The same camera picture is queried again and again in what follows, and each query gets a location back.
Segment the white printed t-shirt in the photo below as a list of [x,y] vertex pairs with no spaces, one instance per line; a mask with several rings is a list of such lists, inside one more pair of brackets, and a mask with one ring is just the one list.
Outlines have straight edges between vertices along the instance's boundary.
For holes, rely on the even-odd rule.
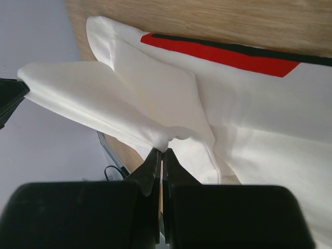
[[18,70],[27,98],[205,184],[274,184],[331,248],[331,58],[144,32],[94,16],[95,61]]

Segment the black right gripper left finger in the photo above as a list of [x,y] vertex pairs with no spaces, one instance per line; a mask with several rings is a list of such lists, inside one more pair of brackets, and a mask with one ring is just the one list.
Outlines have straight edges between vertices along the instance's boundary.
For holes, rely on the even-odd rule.
[[1,214],[1,248],[155,248],[162,154],[121,181],[27,183]]

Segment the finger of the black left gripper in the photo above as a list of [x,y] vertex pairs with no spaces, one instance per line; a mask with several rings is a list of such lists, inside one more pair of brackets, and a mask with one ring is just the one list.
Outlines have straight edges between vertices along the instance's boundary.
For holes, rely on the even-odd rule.
[[1,78],[1,129],[29,91],[22,81]]

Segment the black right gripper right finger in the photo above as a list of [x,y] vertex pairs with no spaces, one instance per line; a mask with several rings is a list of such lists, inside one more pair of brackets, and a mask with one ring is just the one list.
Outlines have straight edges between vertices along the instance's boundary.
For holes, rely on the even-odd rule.
[[295,196],[276,185],[207,185],[163,161],[164,236],[170,248],[315,248]]

